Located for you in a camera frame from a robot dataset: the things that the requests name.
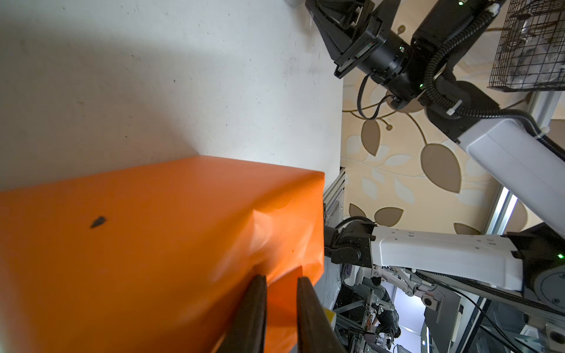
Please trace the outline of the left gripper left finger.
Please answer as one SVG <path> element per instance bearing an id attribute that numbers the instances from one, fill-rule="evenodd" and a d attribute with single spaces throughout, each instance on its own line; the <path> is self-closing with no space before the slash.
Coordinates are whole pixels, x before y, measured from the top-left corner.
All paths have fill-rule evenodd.
<path id="1" fill-rule="evenodd" d="M 264 352 L 267 326 L 267 281 L 262 275 L 250 282 L 217 352 Z"/>

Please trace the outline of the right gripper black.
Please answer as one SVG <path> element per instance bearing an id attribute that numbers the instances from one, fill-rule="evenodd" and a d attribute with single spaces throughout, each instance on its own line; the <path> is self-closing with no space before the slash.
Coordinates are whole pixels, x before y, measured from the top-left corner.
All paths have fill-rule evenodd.
<path id="1" fill-rule="evenodd" d="M 441 71 L 453 66 L 469 51 L 497 17 L 501 1 L 437 1 L 410 41 L 392 29 L 399 1 L 306 1 L 319 30 L 335 76 L 353 69 L 383 86 L 384 100 L 400 109 L 427 94 L 437 106 L 445 99 L 436 86 Z"/>

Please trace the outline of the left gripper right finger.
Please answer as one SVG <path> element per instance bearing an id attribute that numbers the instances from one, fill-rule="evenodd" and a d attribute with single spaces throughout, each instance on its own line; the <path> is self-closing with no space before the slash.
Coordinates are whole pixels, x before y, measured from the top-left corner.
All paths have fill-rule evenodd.
<path id="1" fill-rule="evenodd" d="M 298 352 L 345 352 L 308 277 L 297 280 Z"/>

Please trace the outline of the orange wrapping paper sheet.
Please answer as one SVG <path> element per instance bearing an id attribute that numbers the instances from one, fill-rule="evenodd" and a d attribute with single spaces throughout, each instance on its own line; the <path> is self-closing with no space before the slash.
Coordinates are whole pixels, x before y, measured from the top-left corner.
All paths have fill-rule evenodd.
<path id="1" fill-rule="evenodd" d="M 1 193 L 3 352 L 213 352 L 247 285 L 267 352 L 324 271 L 319 171 L 192 157 Z"/>

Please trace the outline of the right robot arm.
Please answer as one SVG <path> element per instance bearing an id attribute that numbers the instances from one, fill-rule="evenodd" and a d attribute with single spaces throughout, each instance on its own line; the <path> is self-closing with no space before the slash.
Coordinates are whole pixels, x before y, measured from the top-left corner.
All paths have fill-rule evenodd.
<path id="1" fill-rule="evenodd" d="M 564 314 L 564 150 L 454 73 L 501 1 L 307 1 L 345 101 L 349 263 L 422 296 L 448 279 Z"/>

